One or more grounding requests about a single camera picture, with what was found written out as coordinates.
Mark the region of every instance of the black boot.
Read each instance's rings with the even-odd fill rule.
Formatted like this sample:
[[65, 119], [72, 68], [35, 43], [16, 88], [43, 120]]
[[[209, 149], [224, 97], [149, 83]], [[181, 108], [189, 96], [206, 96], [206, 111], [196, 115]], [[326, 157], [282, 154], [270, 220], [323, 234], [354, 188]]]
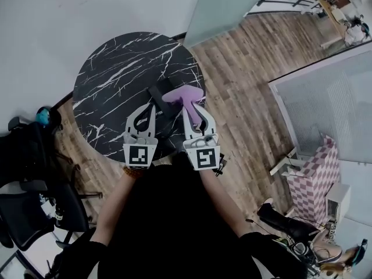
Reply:
[[283, 216], [275, 211], [269, 203], [264, 203], [258, 210], [257, 215], [263, 222], [289, 235], [295, 242], [311, 241], [319, 232], [315, 226], [309, 223]]

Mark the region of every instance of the purple object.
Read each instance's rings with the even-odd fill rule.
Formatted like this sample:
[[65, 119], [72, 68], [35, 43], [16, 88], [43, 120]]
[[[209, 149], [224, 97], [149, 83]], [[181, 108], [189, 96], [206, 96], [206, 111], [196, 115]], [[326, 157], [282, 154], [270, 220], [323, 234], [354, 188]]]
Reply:
[[165, 102], [181, 102], [190, 115], [194, 124], [200, 124], [202, 118], [196, 112], [193, 102], [203, 98], [203, 89], [190, 85], [183, 85], [180, 88], [174, 89], [167, 94], [164, 94], [162, 99]]

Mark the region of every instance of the blinds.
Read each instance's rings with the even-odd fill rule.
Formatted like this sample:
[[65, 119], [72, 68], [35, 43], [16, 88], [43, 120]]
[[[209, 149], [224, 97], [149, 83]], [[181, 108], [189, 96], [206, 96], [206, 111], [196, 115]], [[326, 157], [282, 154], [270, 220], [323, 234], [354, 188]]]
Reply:
[[372, 163], [372, 52], [368, 51], [276, 85], [302, 154], [312, 155], [320, 133], [333, 137], [341, 160]]

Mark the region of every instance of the white box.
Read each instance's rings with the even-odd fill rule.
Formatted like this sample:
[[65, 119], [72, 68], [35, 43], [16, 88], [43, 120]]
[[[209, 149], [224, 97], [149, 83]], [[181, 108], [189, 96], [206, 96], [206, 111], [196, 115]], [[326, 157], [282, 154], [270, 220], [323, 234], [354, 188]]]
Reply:
[[339, 223], [350, 206], [350, 185], [335, 183], [325, 196], [325, 212], [330, 220]]

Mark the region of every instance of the black shirt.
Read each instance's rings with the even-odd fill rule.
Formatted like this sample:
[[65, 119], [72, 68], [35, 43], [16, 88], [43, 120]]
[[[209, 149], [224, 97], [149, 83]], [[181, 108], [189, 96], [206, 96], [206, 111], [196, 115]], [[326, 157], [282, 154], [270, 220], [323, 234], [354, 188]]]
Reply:
[[[276, 277], [283, 272], [280, 263], [298, 263], [257, 232], [239, 239], [216, 212], [199, 173], [158, 166], [134, 184], [109, 246], [81, 237], [63, 251], [54, 269], [58, 279], [85, 279], [98, 262], [99, 279], [196, 273], [260, 279], [252, 255]], [[282, 278], [301, 279], [298, 274]]]

